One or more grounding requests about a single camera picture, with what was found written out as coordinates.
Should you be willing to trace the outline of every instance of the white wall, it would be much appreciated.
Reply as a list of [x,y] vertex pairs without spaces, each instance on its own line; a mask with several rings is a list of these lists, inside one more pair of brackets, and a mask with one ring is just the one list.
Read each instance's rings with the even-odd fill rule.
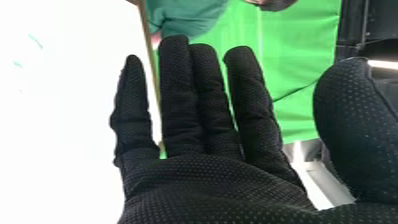
[[0,223],[116,223],[108,115],[128,54],[149,69],[139,11],[123,0],[14,0],[0,20]]

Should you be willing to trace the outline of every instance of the green fabric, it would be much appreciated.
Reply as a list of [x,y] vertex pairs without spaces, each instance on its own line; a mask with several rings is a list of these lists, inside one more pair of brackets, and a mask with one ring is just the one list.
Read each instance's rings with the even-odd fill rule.
[[334,62],[339,9],[341,0],[299,0],[288,10],[274,13],[231,0],[211,32],[194,40],[215,47],[219,57],[238,45],[254,49],[284,143],[318,138],[313,90]]
[[162,30],[162,37],[185,34],[201,36],[217,23],[229,0],[148,0],[149,33]]

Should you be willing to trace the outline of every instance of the gloved hand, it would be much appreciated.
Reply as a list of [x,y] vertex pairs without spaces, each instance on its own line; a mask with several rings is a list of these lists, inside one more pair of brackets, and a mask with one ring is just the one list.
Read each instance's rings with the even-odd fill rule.
[[[251,49],[238,47],[226,55],[236,131],[215,51],[206,45],[188,45],[183,36],[162,42],[165,160],[158,159],[160,149],[151,139],[142,65],[139,58],[128,57],[110,118],[126,194],[121,224],[398,223],[398,124],[363,77],[364,63],[363,59],[343,62],[327,72],[316,89],[320,135],[332,149],[336,169],[359,198],[355,205],[318,212],[281,152],[272,99]],[[364,92],[377,108],[366,113],[384,113],[384,121],[391,124],[384,126],[389,135],[384,135],[380,145],[371,144],[379,135],[373,135],[373,129],[364,129],[361,117],[350,120],[350,111],[363,103],[354,100],[355,94]],[[355,175],[363,169],[368,175]]]

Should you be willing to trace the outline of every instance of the hand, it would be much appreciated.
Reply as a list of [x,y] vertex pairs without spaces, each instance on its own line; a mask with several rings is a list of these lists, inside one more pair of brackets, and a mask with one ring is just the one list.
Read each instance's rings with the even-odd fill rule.
[[[208,45],[188,45],[181,36],[164,40],[160,93],[167,159],[160,160],[160,150],[151,139],[144,69],[139,58],[128,57],[110,118],[117,134],[116,165],[121,168],[126,193],[119,223],[359,223],[359,220],[366,219],[368,223],[380,220],[395,223],[396,164],[375,163],[366,167],[366,158],[380,162],[387,158],[386,155],[391,155],[391,161],[398,161],[396,149],[375,151],[377,145],[371,145],[370,149],[366,145],[357,148],[354,146],[361,139],[352,141],[347,137],[350,133],[341,134],[341,127],[350,131],[357,130],[357,124],[347,125],[350,120],[345,120],[347,124],[339,124],[341,116],[350,117],[347,111],[355,103],[345,102],[352,102],[352,99],[345,98],[350,89],[338,89],[338,92],[334,86],[341,83],[352,84],[341,81],[347,77],[357,78],[354,83],[370,88],[368,83],[359,82],[363,61],[345,62],[345,70],[338,69],[341,67],[329,70],[316,88],[315,115],[320,135],[339,165],[336,169],[359,198],[355,205],[323,212],[313,207],[281,152],[272,99],[251,49],[235,48],[224,61],[238,131],[215,51]],[[373,96],[375,107],[380,109],[384,104],[379,96],[368,95]],[[393,138],[386,138],[382,144],[386,142],[396,144]],[[355,172],[366,169],[373,179],[368,175],[354,176],[345,166]],[[380,170],[389,171],[387,176],[380,175],[382,179],[377,178]]]

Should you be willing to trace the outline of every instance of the person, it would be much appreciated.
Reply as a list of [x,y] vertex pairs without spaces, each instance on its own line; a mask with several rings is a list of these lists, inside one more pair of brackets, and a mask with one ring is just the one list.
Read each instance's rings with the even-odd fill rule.
[[126,59],[110,116],[126,195],[119,224],[398,223],[398,116],[371,83],[366,59],[332,66],[315,91],[318,132],[355,197],[355,204],[316,211],[281,151],[251,48],[236,47],[224,57],[238,130],[213,48],[174,36],[158,54],[167,159],[151,139],[135,56]]
[[[146,14],[155,48],[162,39],[183,34],[197,38],[213,28],[229,0],[146,0]],[[263,11],[283,11],[297,0],[245,0]]]

